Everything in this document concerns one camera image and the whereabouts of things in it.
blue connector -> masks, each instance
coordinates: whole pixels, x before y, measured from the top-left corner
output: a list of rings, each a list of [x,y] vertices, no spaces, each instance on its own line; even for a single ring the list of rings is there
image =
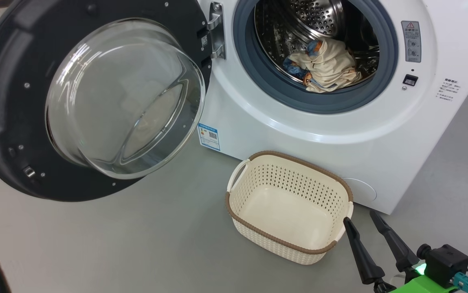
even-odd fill
[[[453,278],[453,285],[457,286],[463,292],[468,293],[468,276],[458,272]]]

brown basket rim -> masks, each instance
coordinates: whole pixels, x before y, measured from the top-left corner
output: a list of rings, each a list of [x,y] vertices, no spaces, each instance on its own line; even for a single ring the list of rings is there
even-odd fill
[[[263,152],[258,152],[258,153],[255,153],[253,154],[252,156],[250,156],[248,159],[250,161],[253,161],[255,158],[257,157],[260,157],[260,156],[264,156],[264,155],[271,155],[271,156],[276,156],[276,157],[280,157],[280,158],[284,158],[286,160],[289,160],[289,161],[292,161],[292,162],[295,162],[295,163],[298,163],[298,164],[301,164],[303,166],[306,166],[310,169],[314,169],[315,171],[318,171],[320,173],[323,173],[324,175],[326,176],[329,176],[330,178],[333,178],[334,180],[336,180],[337,182],[339,182],[343,187],[344,189],[346,189],[346,192],[348,194],[348,202],[353,202],[353,193],[351,191],[351,189],[349,188],[348,184],[342,179],[340,178],[339,176],[331,173],[330,171],[327,171],[323,168],[320,168],[312,163],[309,163],[307,161],[304,161],[304,160],[301,160],[299,158],[296,158],[296,157],[293,157],[293,156],[290,156],[290,155],[287,155],[287,154],[283,154],[283,153],[280,153],[280,152],[275,152],[275,151],[263,151]],[[236,221],[240,222],[241,224],[243,224],[244,226],[248,227],[250,230],[253,230],[254,232],[272,240],[272,241],[275,241],[281,245],[284,245],[288,248],[291,248],[293,250],[297,250],[299,252],[303,252],[303,254],[325,254],[326,252],[328,252],[329,250],[331,250],[332,248],[335,247],[335,245],[337,244],[337,241],[332,241],[329,245],[321,248],[321,249],[306,249],[304,247],[300,247],[300,246],[297,246],[297,245],[294,245],[294,244],[291,244],[287,241],[284,241],[280,238],[277,238],[271,234],[268,234],[267,232],[264,232],[263,230],[253,226],[252,224],[250,224],[249,222],[241,219],[238,215],[236,215],[234,213],[234,211],[232,211],[232,208],[230,207],[230,192],[227,192],[226,193],[226,196],[225,196],[225,199],[226,199],[226,209],[228,210],[228,213],[230,214],[230,216],[232,218],[234,218]]]

washing machine door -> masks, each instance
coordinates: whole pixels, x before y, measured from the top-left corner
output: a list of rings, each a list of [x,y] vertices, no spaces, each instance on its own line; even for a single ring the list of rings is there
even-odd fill
[[[83,201],[189,140],[212,46],[194,0],[17,0],[0,19],[0,178]]]

washing machine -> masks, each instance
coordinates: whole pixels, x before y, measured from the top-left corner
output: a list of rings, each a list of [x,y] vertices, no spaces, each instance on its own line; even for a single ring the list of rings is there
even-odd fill
[[[57,201],[126,189],[200,143],[293,155],[391,213],[468,94],[468,0],[0,0],[0,184]],[[345,42],[362,78],[283,67]]]

white plastic basket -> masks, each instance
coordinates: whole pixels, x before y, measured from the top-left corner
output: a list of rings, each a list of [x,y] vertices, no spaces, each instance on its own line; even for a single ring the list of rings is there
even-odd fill
[[[311,163],[265,151],[232,173],[226,207],[253,243],[301,265],[323,258],[344,234],[353,195],[343,179]]]

